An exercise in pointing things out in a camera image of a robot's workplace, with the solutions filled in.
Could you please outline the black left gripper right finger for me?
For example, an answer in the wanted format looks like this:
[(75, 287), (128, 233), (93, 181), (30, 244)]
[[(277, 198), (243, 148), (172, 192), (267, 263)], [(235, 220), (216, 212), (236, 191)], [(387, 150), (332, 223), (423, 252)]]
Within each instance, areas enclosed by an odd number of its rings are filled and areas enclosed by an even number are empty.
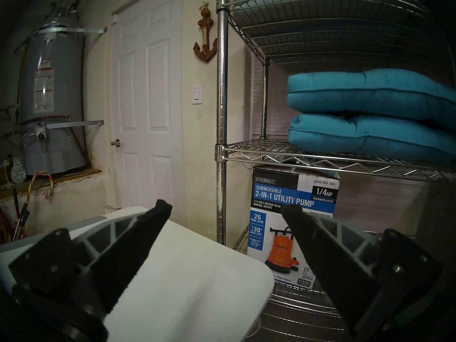
[(434, 286), (442, 265), (394, 229), (356, 225), (283, 205), (281, 214), (353, 340), (436, 340)]

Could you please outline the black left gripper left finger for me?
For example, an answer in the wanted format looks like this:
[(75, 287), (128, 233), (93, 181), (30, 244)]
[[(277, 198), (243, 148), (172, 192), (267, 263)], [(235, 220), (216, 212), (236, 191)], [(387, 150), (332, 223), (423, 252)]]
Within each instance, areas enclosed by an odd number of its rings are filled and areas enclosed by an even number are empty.
[(44, 236), (9, 265), (15, 295), (57, 315), (107, 315), (117, 304), (172, 213), (157, 200), (145, 213), (100, 222), (71, 239), (67, 228)]

